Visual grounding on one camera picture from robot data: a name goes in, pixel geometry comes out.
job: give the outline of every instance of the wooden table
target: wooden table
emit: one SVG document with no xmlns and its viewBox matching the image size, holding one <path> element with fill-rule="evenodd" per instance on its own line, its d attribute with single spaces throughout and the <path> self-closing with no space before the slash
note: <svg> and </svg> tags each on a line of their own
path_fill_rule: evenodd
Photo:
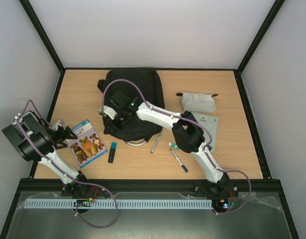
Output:
<svg viewBox="0 0 306 239">
<path fill-rule="evenodd" d="M 188 168 L 185 173 L 169 151 L 168 142 L 174 142 L 173 134 L 163 129 L 163 135 L 154 153 L 150 150 L 157 138 L 153 136 L 144 146 L 132 147 L 110 135 L 103 134 L 102 117 L 98 110 L 102 93 L 97 88 L 99 79 L 105 79 L 108 70 L 67 70 L 56 102 L 51 122 L 58 119 L 65 126 L 74 127 L 89 119 L 105 145 L 117 142 L 114 163 L 108 163 L 108 153 L 82 169 L 89 179 L 205 179 L 194 157 L 176 150 L 178 157 Z M 165 108 L 182 112 L 181 98 L 177 92 L 217 93 L 216 112 L 219 117 L 215 160 L 223 169 L 238 169 L 249 178 L 261 179 L 262 174 L 244 113 L 236 80 L 232 71 L 182 71 L 161 70 Z M 69 148 L 58 150 L 68 164 L 79 166 Z M 244 179 L 241 174 L 230 173 L 232 179 Z M 58 178 L 44 165 L 38 165 L 34 178 Z"/>
</svg>

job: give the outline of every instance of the dog picture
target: dog picture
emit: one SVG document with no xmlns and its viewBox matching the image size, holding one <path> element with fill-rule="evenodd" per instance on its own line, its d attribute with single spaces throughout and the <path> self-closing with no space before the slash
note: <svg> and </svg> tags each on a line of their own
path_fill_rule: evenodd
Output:
<svg viewBox="0 0 306 239">
<path fill-rule="evenodd" d="M 79 163 L 83 163 L 83 161 L 87 161 L 88 157 L 83 151 L 83 149 L 79 147 L 78 143 L 72 144 L 70 148 L 74 150 L 74 153 L 77 156 Z"/>
<path fill-rule="evenodd" d="M 98 137 L 96 137 L 95 133 L 92 134 L 89 138 L 92 139 L 93 143 L 95 143 L 100 149 L 104 147 L 104 144 Z"/>
<path fill-rule="evenodd" d="M 98 147 L 95 143 L 89 141 L 88 137 L 86 136 L 80 139 L 80 143 L 88 158 L 93 157 L 101 150 L 100 147 Z"/>
</svg>

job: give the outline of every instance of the dog book cover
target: dog book cover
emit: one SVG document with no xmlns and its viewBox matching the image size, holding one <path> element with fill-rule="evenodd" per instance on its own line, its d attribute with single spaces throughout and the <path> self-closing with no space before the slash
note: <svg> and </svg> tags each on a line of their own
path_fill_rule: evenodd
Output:
<svg viewBox="0 0 306 239">
<path fill-rule="evenodd" d="M 81 168 L 107 152 L 107 148 L 89 120 L 73 127 L 72 131 L 78 139 L 68 139 L 66 141 Z"/>
</svg>

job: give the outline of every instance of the white wall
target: white wall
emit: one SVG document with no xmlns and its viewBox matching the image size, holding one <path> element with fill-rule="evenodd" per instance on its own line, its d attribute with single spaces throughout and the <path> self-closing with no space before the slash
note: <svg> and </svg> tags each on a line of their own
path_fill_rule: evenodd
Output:
<svg viewBox="0 0 306 239">
<path fill-rule="evenodd" d="M 58 78 L 59 71 L 19 1 L 0 1 L 0 232 L 19 180 L 31 167 L 1 130 L 29 98 L 46 115 Z"/>
<path fill-rule="evenodd" d="M 272 176 L 306 238 L 306 0 L 287 0 L 244 73 Z"/>
<path fill-rule="evenodd" d="M 66 67 L 237 68 L 274 0 L 31 0 Z"/>
</svg>

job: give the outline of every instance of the blue highlighter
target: blue highlighter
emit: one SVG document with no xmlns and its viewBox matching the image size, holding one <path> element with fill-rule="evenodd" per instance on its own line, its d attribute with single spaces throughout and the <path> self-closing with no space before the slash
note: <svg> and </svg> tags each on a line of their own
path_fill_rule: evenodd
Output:
<svg viewBox="0 0 306 239">
<path fill-rule="evenodd" d="M 113 163 L 116 145 L 117 145 L 116 142 L 112 142 L 111 148 L 109 149 L 109 155 L 108 155 L 108 162 L 109 163 Z"/>
</svg>

